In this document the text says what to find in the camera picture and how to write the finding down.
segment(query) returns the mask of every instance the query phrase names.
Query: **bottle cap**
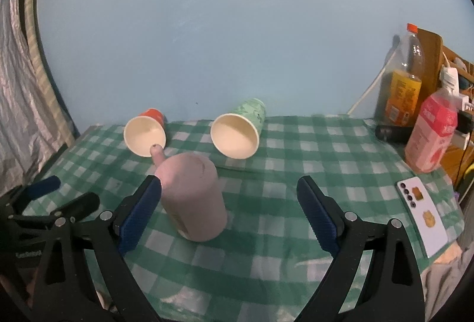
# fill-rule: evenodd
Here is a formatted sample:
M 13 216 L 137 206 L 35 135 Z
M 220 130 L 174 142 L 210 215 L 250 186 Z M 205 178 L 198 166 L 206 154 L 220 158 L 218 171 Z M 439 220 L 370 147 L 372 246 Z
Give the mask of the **bottle cap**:
M 413 25 L 412 23 L 407 23 L 407 30 L 416 34 L 418 33 L 418 26 Z

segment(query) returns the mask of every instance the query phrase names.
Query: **metal rivet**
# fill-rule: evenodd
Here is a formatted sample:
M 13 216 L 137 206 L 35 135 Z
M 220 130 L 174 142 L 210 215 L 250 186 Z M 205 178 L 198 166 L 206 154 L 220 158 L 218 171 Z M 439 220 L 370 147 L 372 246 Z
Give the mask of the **metal rivet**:
M 344 216 L 347 220 L 350 220 L 351 222 L 353 222 L 354 220 L 357 220 L 357 215 L 354 212 L 351 212 L 351 211 L 346 212 L 344 214 Z
M 59 219 L 56 219 L 55 226 L 61 227 L 61 226 L 64 226 L 65 223 L 66 223 L 65 218 L 59 218 Z
M 401 222 L 398 219 L 392 219 L 392 226 L 394 226 L 396 229 L 401 228 Z
M 99 215 L 99 218 L 101 220 L 109 220 L 112 217 L 112 211 L 104 211 Z

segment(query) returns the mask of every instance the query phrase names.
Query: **blue wall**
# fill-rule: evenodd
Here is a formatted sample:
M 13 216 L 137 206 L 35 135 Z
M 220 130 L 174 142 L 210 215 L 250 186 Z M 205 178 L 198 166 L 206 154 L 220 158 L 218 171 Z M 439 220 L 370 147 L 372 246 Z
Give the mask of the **blue wall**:
M 147 109 L 215 118 L 345 113 L 407 22 L 474 61 L 470 0 L 38 0 L 55 82 L 80 131 Z M 374 111 L 376 93 L 357 110 Z

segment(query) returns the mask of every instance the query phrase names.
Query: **table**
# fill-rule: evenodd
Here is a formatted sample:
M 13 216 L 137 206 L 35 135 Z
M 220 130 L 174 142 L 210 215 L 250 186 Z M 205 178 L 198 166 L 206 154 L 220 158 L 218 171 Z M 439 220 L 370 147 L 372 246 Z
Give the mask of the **table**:
M 414 176 L 401 149 L 380 142 L 371 120 L 337 117 L 267 118 L 257 153 L 233 160 L 213 146 L 211 121 L 170 123 L 167 156 L 198 152 L 217 167 L 229 221 L 217 238 L 194 243 L 180 237 L 161 205 L 138 247 L 126 254 L 132 274 L 157 312 L 181 321 L 293 321 L 328 269 L 296 199 L 296 182 L 310 175 L 342 210 L 363 220 L 400 219 L 406 227 L 420 272 L 427 259 L 394 184 Z M 78 141 L 47 173 L 61 188 L 31 203 L 25 214 L 39 215 L 83 192 L 99 194 L 101 211 L 113 210 L 153 173 L 150 158 L 132 154 L 123 127 L 101 126 Z M 420 175 L 437 205 L 449 241 L 464 221 L 450 179 L 442 169 Z M 370 262 L 365 252 L 342 311 L 354 307 Z M 96 286 L 104 290 L 93 254 L 88 254 Z

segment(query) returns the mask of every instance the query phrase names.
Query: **clear plastic bottle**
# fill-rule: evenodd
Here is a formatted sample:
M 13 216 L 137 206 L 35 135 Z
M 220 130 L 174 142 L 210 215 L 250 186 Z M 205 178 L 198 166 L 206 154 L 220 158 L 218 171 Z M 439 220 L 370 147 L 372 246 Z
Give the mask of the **clear plastic bottle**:
M 428 173 L 438 168 L 456 127 L 457 110 L 451 91 L 437 90 L 421 104 L 405 147 L 406 163 L 416 173 Z
M 393 63 L 387 64 L 387 68 L 394 69 L 385 107 L 385 118 L 390 124 L 407 125 L 414 119 L 425 64 L 417 33 L 416 25 L 407 24 L 407 33 L 395 49 Z

